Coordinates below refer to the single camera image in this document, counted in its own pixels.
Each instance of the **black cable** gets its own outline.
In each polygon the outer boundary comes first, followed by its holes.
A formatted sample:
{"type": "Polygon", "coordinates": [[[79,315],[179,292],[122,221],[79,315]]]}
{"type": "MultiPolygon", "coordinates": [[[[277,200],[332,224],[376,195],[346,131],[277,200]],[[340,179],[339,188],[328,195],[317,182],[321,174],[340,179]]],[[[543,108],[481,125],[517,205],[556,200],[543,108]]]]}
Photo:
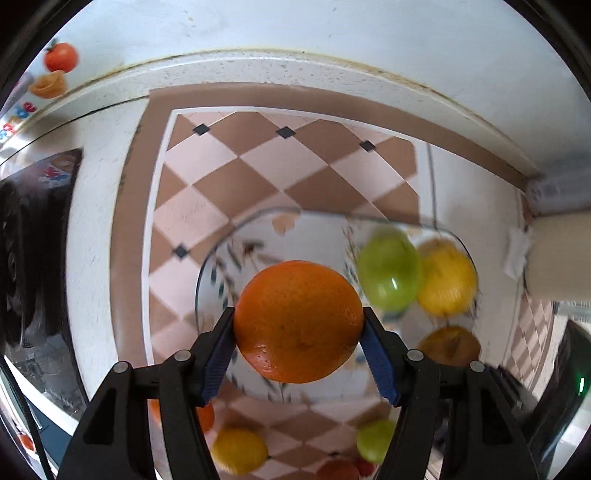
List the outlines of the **black cable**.
{"type": "Polygon", "coordinates": [[[33,418],[33,414],[27,403],[27,399],[25,395],[22,393],[22,390],[17,384],[14,375],[12,374],[6,360],[4,357],[0,355],[0,370],[6,376],[8,380],[8,385],[10,385],[10,389],[14,395],[18,403],[18,407],[21,409],[22,413],[25,416],[25,420],[27,421],[27,426],[29,428],[29,432],[31,433],[31,438],[33,439],[33,443],[35,444],[35,449],[37,450],[37,455],[39,456],[39,461],[41,462],[41,466],[43,467],[43,472],[47,477],[47,480],[54,480],[53,472],[51,471],[51,466],[49,465],[49,460],[47,460],[47,454],[45,452],[45,448],[43,447],[43,442],[41,441],[41,435],[39,435],[39,430],[37,429],[37,424],[35,419],[33,418]]]}

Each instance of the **orange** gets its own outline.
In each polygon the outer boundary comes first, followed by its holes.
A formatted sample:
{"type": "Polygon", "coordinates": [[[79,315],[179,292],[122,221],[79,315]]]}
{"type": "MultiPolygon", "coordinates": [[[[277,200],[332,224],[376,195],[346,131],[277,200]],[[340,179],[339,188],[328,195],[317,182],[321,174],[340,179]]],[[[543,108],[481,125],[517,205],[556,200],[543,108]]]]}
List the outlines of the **orange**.
{"type": "Polygon", "coordinates": [[[353,462],[329,460],[316,472],[317,480],[358,480],[359,470],[353,462]]]}
{"type": "Polygon", "coordinates": [[[355,289],[334,270],[287,261],[258,273],[234,314],[236,344],[269,380],[307,383],[351,356],[363,328],[355,289]]]}
{"type": "MultiPolygon", "coordinates": [[[[162,426],[162,418],[160,417],[160,402],[158,400],[148,400],[148,409],[154,417],[156,423],[162,426]]],[[[197,412],[197,418],[199,419],[201,430],[203,433],[209,432],[209,430],[212,429],[213,422],[216,419],[215,413],[213,412],[213,405],[208,404],[203,408],[195,407],[195,411],[197,412]]]]}
{"type": "Polygon", "coordinates": [[[480,356],[480,342],[468,330],[451,325],[435,330],[418,344],[431,360],[451,367],[468,367],[480,356]]]}

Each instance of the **black diamond tile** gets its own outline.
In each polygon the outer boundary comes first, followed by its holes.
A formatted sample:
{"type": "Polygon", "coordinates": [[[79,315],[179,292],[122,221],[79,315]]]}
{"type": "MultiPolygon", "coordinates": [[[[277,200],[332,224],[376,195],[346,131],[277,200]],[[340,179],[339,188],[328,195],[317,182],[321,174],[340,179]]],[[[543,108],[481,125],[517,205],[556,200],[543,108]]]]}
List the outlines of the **black diamond tile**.
{"type": "Polygon", "coordinates": [[[283,127],[275,132],[277,135],[283,138],[293,137],[296,133],[289,127],[283,127]]]}
{"type": "Polygon", "coordinates": [[[197,135],[201,136],[201,135],[206,134],[207,132],[209,132],[210,131],[210,128],[206,124],[201,124],[201,125],[198,125],[195,128],[193,128],[193,131],[197,135]]]}
{"type": "Polygon", "coordinates": [[[175,248],[173,250],[173,253],[174,253],[174,255],[179,257],[179,259],[181,259],[181,260],[189,254],[189,252],[187,251],[187,249],[185,248],[185,246],[183,244],[180,244],[177,248],[175,248]]]}
{"type": "Polygon", "coordinates": [[[359,145],[366,152],[371,152],[372,150],[375,150],[375,145],[373,143],[371,143],[369,140],[366,140],[365,142],[361,142],[359,145]]]}

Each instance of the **dark orange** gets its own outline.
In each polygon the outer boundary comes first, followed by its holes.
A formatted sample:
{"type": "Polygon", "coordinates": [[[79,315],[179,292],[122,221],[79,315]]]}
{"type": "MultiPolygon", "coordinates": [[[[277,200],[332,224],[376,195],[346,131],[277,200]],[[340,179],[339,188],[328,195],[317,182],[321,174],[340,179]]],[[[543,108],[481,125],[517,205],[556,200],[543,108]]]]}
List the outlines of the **dark orange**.
{"type": "Polygon", "coordinates": [[[234,315],[240,352],[263,377],[307,383],[351,356],[363,328],[355,289],[322,265],[287,261],[257,274],[234,315]]]}
{"type": "MultiPolygon", "coordinates": [[[[148,409],[154,417],[156,423],[162,426],[162,418],[160,416],[160,402],[158,400],[148,400],[148,409]]],[[[201,430],[203,433],[209,432],[209,430],[212,429],[213,422],[216,419],[215,413],[213,412],[213,406],[208,404],[203,408],[195,407],[195,411],[197,412],[197,418],[199,419],[201,430]]]]}
{"type": "Polygon", "coordinates": [[[359,470],[353,462],[344,459],[329,460],[316,472],[318,480],[358,480],[359,470]]]}

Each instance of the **blue gripper pad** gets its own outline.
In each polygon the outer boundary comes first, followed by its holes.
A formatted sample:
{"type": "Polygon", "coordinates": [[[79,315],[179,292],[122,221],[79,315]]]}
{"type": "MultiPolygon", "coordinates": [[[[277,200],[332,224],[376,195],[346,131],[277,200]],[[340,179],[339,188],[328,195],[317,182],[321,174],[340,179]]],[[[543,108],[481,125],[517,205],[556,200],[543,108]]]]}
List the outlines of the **blue gripper pad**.
{"type": "Polygon", "coordinates": [[[379,394],[386,398],[390,405],[397,405],[400,393],[396,389],[396,370],[367,315],[359,342],[378,386],[379,394]]]}
{"type": "MultiPolygon", "coordinates": [[[[209,403],[212,398],[217,397],[223,378],[226,375],[226,370],[230,364],[230,359],[236,348],[233,321],[234,309],[229,307],[223,312],[211,332],[200,335],[200,337],[207,337],[207,340],[202,344],[205,350],[203,353],[206,353],[206,359],[204,359],[205,365],[202,369],[203,383],[200,391],[205,404],[209,403]]],[[[195,353],[197,363],[199,358],[203,358],[203,356],[199,355],[198,352],[195,353]]]]}

